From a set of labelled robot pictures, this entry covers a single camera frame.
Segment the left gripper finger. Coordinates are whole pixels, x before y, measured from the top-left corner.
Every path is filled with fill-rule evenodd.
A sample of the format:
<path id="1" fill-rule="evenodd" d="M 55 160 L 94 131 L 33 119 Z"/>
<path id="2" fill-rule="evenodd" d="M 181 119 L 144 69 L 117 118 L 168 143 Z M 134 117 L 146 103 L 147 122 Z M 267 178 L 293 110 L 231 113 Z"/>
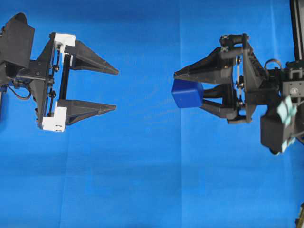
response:
<path id="1" fill-rule="evenodd" d="M 219 47 L 205 58 L 176 71 L 174 79 L 208 84 L 231 84 L 236 57 L 243 54 L 244 45 L 248 40 L 249 36 L 245 33 L 221 36 Z"/>

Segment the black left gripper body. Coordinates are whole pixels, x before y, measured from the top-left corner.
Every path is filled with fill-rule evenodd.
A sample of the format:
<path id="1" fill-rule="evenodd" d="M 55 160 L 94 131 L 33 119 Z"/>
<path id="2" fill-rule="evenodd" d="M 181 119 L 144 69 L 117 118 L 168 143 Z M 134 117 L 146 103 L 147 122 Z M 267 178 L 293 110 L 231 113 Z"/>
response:
<path id="1" fill-rule="evenodd" d="M 270 61 L 278 63 L 279 67 L 268 70 L 262 66 L 247 40 L 242 43 L 242 51 L 245 121 L 249 123 L 258 105 L 267 105 L 268 110 L 272 110 L 281 102 L 282 98 L 279 92 L 284 70 L 276 59 L 271 59 Z"/>

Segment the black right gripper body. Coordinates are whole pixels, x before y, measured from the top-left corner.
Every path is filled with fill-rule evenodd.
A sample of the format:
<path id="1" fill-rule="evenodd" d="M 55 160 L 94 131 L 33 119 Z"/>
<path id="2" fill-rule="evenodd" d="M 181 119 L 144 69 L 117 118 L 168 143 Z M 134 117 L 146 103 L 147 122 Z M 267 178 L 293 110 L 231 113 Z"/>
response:
<path id="1" fill-rule="evenodd" d="M 56 96 L 52 87 L 54 73 L 58 71 L 60 55 L 65 56 L 65 47 L 73 45 L 71 34 L 51 33 L 50 40 L 36 60 L 31 60 L 28 68 L 21 69 L 15 79 L 14 87 L 25 88 L 36 102 L 36 121 L 42 130 L 64 130 L 67 108 L 55 104 L 54 112 L 47 113 L 48 99 Z"/>

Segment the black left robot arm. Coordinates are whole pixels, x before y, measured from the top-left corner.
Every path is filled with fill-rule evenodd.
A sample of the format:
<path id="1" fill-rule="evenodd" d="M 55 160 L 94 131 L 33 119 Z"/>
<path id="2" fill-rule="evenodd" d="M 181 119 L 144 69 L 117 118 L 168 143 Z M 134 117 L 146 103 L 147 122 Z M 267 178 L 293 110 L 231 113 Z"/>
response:
<path id="1" fill-rule="evenodd" d="M 172 96 L 179 108 L 199 107 L 229 124 L 251 122 L 259 105 L 276 109 L 290 97 L 304 98 L 304 63 L 268 69 L 260 64 L 246 34 L 224 35 L 207 57 L 176 71 Z"/>

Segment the left gripper white-mount finger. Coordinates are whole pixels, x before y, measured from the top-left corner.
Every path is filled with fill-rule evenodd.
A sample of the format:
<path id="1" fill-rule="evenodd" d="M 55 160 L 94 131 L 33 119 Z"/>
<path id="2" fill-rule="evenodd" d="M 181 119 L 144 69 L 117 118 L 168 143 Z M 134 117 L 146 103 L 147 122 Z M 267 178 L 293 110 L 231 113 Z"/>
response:
<path id="1" fill-rule="evenodd" d="M 204 90 L 201 109 L 226 119 L 228 124 L 251 123 L 247 115 L 240 115 L 245 109 L 245 103 L 237 98 L 237 93 L 232 84 L 220 84 L 212 89 Z"/>

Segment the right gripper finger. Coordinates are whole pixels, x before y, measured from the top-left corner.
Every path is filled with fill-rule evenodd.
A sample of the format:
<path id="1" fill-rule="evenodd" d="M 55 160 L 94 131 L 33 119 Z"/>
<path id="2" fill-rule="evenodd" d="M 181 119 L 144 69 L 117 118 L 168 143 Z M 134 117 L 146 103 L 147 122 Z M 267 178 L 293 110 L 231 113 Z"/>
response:
<path id="1" fill-rule="evenodd" d="M 45 131 L 64 132 L 66 126 L 114 110 L 116 110 L 115 105 L 59 99 L 56 101 L 53 115 L 43 118 L 42 129 Z"/>
<path id="2" fill-rule="evenodd" d="M 62 54 L 62 63 L 65 62 L 65 56 L 71 55 L 68 66 L 72 70 L 90 70 L 111 75 L 119 73 L 106 60 L 98 56 L 83 42 L 77 40 L 75 35 L 56 33 L 55 46 L 60 46 L 59 51 Z"/>

